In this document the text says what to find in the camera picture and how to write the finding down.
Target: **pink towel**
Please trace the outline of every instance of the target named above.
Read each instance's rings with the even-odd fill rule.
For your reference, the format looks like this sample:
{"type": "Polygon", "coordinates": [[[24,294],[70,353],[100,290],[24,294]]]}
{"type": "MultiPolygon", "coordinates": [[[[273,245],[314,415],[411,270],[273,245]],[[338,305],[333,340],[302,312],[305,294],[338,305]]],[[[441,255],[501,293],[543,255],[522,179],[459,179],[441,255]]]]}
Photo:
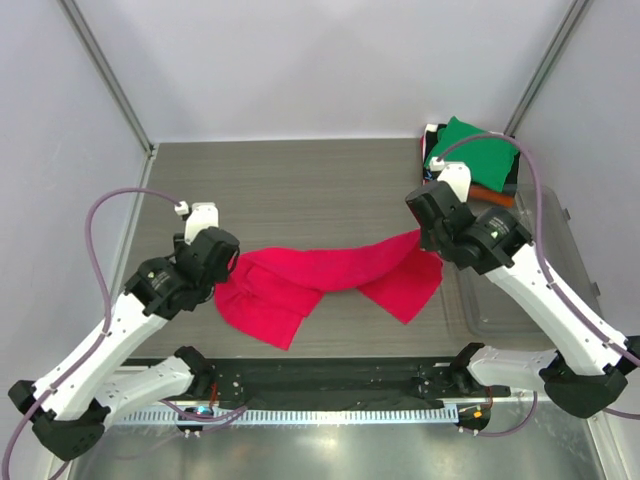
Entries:
{"type": "Polygon", "coordinates": [[[284,350],[328,292],[357,288],[406,324],[442,281],[442,262],[419,241],[416,230],[359,248],[245,253],[214,299],[229,324],[284,350]]]}

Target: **white backdrop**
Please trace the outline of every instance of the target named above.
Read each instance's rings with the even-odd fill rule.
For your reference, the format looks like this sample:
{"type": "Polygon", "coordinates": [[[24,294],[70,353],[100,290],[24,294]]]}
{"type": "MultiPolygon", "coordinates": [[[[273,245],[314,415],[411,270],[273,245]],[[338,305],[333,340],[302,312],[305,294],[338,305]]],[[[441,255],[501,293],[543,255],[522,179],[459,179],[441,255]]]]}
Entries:
{"type": "Polygon", "coordinates": [[[502,129],[569,0],[78,0],[154,142],[502,129]]]}
{"type": "MultiPolygon", "coordinates": [[[[593,2],[517,132],[571,212],[607,321],[627,335],[640,335],[639,24],[636,0],[593,2]]],[[[631,378],[616,406],[640,413],[640,373],[631,378]]],[[[640,422],[612,423],[640,478],[640,422]]]]}
{"type": "MultiPolygon", "coordinates": [[[[101,318],[84,215],[107,190],[137,185],[144,153],[56,2],[0,3],[0,446],[19,420],[6,392],[57,365],[101,318]]],[[[131,199],[94,234],[112,276],[131,199]]],[[[28,427],[12,478],[40,479],[28,427]]]]}

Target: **green cloth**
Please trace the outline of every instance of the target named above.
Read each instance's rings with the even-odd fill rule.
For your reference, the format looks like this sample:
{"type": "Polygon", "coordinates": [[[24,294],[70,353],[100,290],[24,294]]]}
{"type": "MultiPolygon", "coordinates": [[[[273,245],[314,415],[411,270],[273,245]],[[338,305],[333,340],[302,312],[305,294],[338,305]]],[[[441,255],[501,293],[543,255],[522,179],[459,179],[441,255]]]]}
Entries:
{"type": "MultiPolygon", "coordinates": [[[[438,131],[438,143],[425,159],[425,166],[428,167],[433,157],[439,156],[454,143],[479,133],[486,131],[451,117],[447,126],[438,131]]],[[[517,153],[518,149],[504,140],[485,138],[455,149],[447,155],[447,161],[464,162],[471,170],[471,179],[474,182],[502,192],[517,153]]]]}

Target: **gray wood-grain surface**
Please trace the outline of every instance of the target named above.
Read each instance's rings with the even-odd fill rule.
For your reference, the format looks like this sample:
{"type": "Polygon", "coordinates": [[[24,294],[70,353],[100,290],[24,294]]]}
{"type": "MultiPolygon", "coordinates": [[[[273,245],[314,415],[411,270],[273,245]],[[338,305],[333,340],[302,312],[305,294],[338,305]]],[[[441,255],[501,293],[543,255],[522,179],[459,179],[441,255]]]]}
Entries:
{"type": "MultiPolygon", "coordinates": [[[[163,144],[149,187],[188,202],[215,201],[220,226],[243,251],[269,246],[341,248],[374,243],[416,228],[404,197],[420,182],[415,139],[163,144]]],[[[144,201],[128,274],[167,255],[183,224],[172,207],[144,201]]],[[[540,339],[471,334],[456,277],[444,281],[420,315],[402,325],[357,291],[329,294],[284,352],[220,317],[212,302],[182,313],[141,345],[136,357],[166,357],[193,345],[208,357],[453,355],[470,341],[539,349],[540,339]]]]}

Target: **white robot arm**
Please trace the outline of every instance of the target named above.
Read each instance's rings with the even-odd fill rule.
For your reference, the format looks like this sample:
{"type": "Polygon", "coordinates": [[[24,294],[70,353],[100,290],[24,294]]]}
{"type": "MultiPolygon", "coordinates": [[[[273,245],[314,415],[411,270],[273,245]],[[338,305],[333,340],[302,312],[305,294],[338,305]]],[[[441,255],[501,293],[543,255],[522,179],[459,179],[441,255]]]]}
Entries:
{"type": "MultiPolygon", "coordinates": [[[[192,311],[208,300],[215,284],[227,280],[239,254],[238,240],[218,228],[213,203],[190,209],[182,202],[176,213],[186,224],[184,235],[174,236],[173,255],[140,265],[113,306],[111,328],[100,348],[31,417],[40,442],[62,460],[85,453],[117,419],[167,397],[202,396],[214,383],[213,367],[193,347],[181,347],[144,372],[106,383],[149,336],[180,311],[192,311]]],[[[9,390],[16,407],[26,413],[102,330],[103,322],[44,377],[16,382],[9,390]]]]}
{"type": "MultiPolygon", "coordinates": [[[[546,392],[568,413],[588,418],[613,403],[635,366],[603,343],[565,305],[543,275],[531,234],[507,210],[479,217],[465,203],[470,183],[462,163],[431,163],[437,181],[405,199],[420,224],[421,247],[437,252],[459,269],[471,267],[504,290],[531,316],[557,349],[541,352],[498,350],[480,343],[465,347],[450,374],[462,392],[478,385],[506,385],[546,392]]],[[[555,283],[611,342],[638,357],[638,337],[627,339],[590,309],[548,266],[555,283]]]]}

